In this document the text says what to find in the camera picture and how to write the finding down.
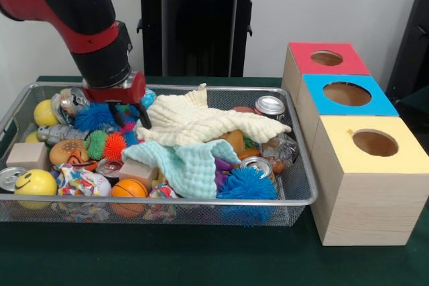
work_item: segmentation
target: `white wall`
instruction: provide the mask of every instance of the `white wall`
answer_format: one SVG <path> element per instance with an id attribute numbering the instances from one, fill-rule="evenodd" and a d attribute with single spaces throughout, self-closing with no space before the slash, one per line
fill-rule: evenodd
<path id="1" fill-rule="evenodd" d="M 351 42 L 374 77 L 387 84 L 413 0 L 253 0 L 253 37 L 246 76 L 281 76 L 288 42 Z M 139 0 L 113 0 L 129 29 L 131 64 L 143 68 L 135 34 Z M 79 75 L 66 46 L 46 23 L 18 23 L 0 15 L 0 116 L 38 75 Z"/>

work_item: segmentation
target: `wire mesh basket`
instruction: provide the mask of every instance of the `wire mesh basket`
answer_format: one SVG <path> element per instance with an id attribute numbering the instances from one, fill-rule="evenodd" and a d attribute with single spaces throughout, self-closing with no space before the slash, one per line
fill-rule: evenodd
<path id="1" fill-rule="evenodd" d="M 76 83 L 37 82 L 23 89 L 0 123 L 0 168 L 14 143 L 23 142 L 37 129 L 33 110 L 42 100 Z M 185 94 L 196 86 L 148 86 L 157 95 Z M 277 200 L 197 200 L 161 198 L 109 198 L 23 196 L 0 194 L 0 221 L 102 222 L 121 224 L 212 224 L 292 226 L 304 207 L 317 198 L 317 187 L 301 128 L 290 95 L 279 88 L 208 87 L 208 105 L 229 110 L 253 106 L 264 95 L 281 99 L 283 122 L 293 129 L 300 154 L 292 167 L 276 175 Z"/>

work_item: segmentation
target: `circular hole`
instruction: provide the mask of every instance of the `circular hole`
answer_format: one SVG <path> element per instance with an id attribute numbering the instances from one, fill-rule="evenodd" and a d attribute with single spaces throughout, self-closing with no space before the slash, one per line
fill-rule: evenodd
<path id="1" fill-rule="evenodd" d="M 362 151 L 379 157 L 390 157 L 398 151 L 395 139 L 377 130 L 357 131 L 353 135 L 353 142 Z"/>
<path id="2" fill-rule="evenodd" d="M 318 50 L 311 54 L 311 59 L 320 65 L 336 66 L 343 62 L 343 57 L 340 54 L 329 52 L 328 50 Z"/>
<path id="3" fill-rule="evenodd" d="M 348 82 L 333 82 L 323 88 L 323 94 L 342 105 L 363 106 L 371 101 L 371 94 L 362 86 Z"/>

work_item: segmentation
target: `yellow box top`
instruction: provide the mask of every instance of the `yellow box top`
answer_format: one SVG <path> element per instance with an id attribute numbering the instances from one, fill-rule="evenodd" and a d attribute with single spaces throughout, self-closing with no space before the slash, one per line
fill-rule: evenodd
<path id="1" fill-rule="evenodd" d="M 345 173 L 429 173 L 429 157 L 399 117 L 321 116 Z"/>

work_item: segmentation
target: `wooden cube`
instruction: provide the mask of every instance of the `wooden cube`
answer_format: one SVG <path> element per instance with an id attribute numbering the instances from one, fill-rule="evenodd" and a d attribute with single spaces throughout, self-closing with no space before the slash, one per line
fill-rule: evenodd
<path id="1" fill-rule="evenodd" d="M 146 164 L 128 159 L 119 170 L 119 180 L 136 179 L 140 181 L 150 193 L 152 181 L 158 177 L 158 169 L 151 168 Z"/>
<path id="2" fill-rule="evenodd" d="M 282 88 L 294 104 L 304 74 L 371 75 L 351 44 L 289 43 Z"/>
<path id="3" fill-rule="evenodd" d="M 27 170 L 51 168 L 45 143 L 15 143 L 7 158 L 8 167 L 23 167 Z"/>
<path id="4" fill-rule="evenodd" d="M 398 116 L 371 76 L 303 75 L 296 112 L 312 153 L 320 115 Z"/>
<path id="5" fill-rule="evenodd" d="M 407 243 L 429 194 L 429 157 L 399 117 L 321 116 L 312 160 L 323 245 Z"/>

